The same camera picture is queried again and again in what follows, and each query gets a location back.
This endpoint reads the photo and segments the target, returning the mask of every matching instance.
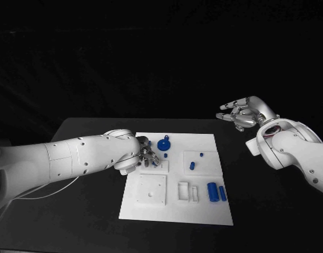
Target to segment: robotic hand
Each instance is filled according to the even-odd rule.
[[[33,188],[111,166],[126,175],[141,161],[145,167],[148,162],[160,164],[148,139],[135,138],[125,129],[64,141],[0,147],[0,208]]]
[[[311,129],[281,119],[255,96],[222,105],[220,109],[232,112],[216,113],[216,118],[232,121],[240,132],[259,125],[256,137],[246,142],[252,155],[260,154],[275,170],[297,166],[310,185],[323,192],[323,142]]]

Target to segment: blue object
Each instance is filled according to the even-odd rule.
[[[217,202],[219,196],[217,196],[217,190],[216,190],[216,183],[207,183],[207,194],[209,194],[209,201]]]
[[[161,151],[165,151],[170,148],[168,136],[165,135],[162,140],[157,142],[157,148]]]
[[[226,201],[226,194],[223,192],[223,186],[219,186],[220,200]]]

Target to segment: table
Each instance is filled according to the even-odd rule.
[[[14,200],[0,221],[0,249],[36,252],[237,252],[323,250],[323,193],[295,167],[278,171],[253,157],[239,133],[220,120],[69,118],[52,141],[135,132],[211,133],[227,188],[233,227],[119,220],[125,176],[112,168],[82,176],[59,193]],[[47,185],[30,197],[60,189]]]

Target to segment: dark backdrop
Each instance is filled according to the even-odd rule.
[[[323,138],[323,1],[53,2],[0,2],[13,145],[67,117],[213,119],[250,95]]]

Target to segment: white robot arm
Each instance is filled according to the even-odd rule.
[[[111,166],[122,175],[134,171],[144,160],[160,161],[148,139],[134,137],[129,130],[112,130],[102,135],[64,141],[0,147],[0,208],[34,187],[83,176]]]
[[[310,185],[323,192],[323,142],[310,128],[279,119],[255,96],[222,105],[220,109],[232,109],[232,112],[217,113],[216,118],[232,121],[240,132],[259,124],[256,137],[246,142],[252,155],[262,155],[275,170],[297,166]]]

